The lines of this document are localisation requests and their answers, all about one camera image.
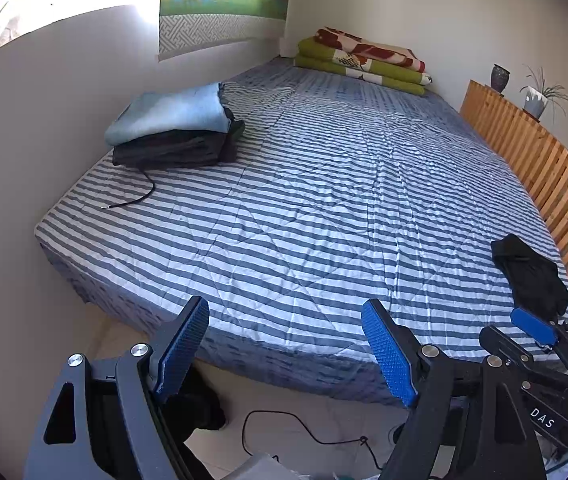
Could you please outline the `small black cloth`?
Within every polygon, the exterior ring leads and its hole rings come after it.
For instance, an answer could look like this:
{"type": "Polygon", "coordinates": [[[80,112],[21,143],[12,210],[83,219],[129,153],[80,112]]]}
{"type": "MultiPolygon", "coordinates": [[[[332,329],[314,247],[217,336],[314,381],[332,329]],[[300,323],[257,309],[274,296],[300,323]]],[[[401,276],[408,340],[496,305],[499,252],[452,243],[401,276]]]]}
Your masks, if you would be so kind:
{"type": "Polygon", "coordinates": [[[557,265],[533,250],[515,234],[490,243],[492,261],[511,287],[516,308],[557,321],[568,307],[568,288],[557,265]]]}

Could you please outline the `wooden slatted headboard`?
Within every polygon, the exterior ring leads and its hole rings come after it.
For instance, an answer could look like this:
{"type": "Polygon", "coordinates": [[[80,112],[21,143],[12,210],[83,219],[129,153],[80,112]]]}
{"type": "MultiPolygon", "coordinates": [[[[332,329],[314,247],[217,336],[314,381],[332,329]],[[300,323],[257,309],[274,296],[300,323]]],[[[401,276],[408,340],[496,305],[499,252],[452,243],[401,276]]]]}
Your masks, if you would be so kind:
{"type": "Polygon", "coordinates": [[[568,273],[568,148],[537,119],[474,80],[468,83],[460,115],[526,188],[568,273]]]}

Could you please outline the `landscape wall tapestry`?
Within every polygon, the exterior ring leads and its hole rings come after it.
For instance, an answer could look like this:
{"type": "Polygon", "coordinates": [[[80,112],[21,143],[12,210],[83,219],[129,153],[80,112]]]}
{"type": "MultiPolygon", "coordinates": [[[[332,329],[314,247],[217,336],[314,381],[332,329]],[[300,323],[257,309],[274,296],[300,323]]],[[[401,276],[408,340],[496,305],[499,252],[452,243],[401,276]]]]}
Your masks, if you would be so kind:
{"type": "Polygon", "coordinates": [[[288,0],[159,0],[158,56],[284,36],[288,0]]]}

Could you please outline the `blue striped bed sheet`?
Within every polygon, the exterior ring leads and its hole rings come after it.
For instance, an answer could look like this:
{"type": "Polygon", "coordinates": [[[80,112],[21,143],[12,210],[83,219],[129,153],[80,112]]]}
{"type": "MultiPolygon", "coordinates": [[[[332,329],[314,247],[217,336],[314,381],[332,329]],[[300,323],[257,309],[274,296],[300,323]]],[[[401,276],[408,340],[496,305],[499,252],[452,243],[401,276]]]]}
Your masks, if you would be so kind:
{"type": "Polygon", "coordinates": [[[508,164],[436,94],[304,70],[284,58],[228,80],[237,159],[141,174],[97,162],[34,235],[86,302],[145,333],[193,296],[198,356],[279,387],[390,403],[361,326],[378,299],[424,344],[482,359],[512,324],[491,245],[515,234],[561,258],[508,164]]]}

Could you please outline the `light blue denim jeans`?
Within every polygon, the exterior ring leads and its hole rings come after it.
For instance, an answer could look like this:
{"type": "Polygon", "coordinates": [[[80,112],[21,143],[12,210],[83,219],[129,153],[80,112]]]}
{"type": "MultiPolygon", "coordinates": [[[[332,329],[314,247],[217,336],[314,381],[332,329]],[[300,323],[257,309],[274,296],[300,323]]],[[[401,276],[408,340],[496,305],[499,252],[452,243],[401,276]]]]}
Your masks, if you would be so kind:
{"type": "Polygon", "coordinates": [[[171,130],[228,133],[231,113],[218,82],[173,93],[146,92],[133,99],[105,131],[109,146],[171,130]]]}

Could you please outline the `dark ceramic vase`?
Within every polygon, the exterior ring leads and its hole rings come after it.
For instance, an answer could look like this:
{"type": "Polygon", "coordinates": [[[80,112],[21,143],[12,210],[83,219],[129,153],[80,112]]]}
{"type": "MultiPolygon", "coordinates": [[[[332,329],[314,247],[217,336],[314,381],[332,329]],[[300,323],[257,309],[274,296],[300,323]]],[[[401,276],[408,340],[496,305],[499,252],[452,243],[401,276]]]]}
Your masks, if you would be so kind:
{"type": "Polygon", "coordinates": [[[508,85],[511,73],[504,67],[494,64],[490,74],[490,88],[502,94],[508,85]]]}

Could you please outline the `folded green red blanket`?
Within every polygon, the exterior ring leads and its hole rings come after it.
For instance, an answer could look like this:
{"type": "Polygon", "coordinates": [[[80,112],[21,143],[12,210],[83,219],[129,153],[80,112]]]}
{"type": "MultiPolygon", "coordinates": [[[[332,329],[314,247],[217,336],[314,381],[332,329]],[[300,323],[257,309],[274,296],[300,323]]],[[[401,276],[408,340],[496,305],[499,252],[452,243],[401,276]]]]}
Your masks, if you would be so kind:
{"type": "Polygon", "coordinates": [[[301,40],[294,64],[414,96],[424,96],[433,83],[425,63],[410,49],[377,44],[331,27],[319,28],[312,37],[301,40]]]}

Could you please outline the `folded black garment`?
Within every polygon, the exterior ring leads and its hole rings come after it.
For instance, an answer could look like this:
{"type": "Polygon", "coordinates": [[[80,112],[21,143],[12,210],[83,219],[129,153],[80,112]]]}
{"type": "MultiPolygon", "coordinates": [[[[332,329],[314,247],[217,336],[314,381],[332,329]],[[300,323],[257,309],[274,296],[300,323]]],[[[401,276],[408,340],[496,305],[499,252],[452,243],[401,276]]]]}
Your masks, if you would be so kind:
{"type": "Polygon", "coordinates": [[[113,165],[133,169],[197,168],[234,162],[237,142],[245,130],[242,120],[227,133],[209,130],[171,130],[143,136],[113,148],[113,165]]]}

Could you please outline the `potted plant white pot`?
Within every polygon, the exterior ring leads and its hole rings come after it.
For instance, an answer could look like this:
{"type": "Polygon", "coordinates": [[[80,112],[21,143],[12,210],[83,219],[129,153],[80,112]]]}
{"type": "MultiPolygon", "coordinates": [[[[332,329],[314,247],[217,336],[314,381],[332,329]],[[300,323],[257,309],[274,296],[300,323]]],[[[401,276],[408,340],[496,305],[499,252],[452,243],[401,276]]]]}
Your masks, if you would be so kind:
{"type": "Polygon", "coordinates": [[[565,105],[568,105],[566,88],[562,84],[548,84],[542,67],[534,70],[527,65],[526,69],[528,84],[519,90],[524,94],[524,112],[537,122],[540,122],[548,107],[551,107],[552,115],[555,115],[556,110],[566,115],[565,105]]]}

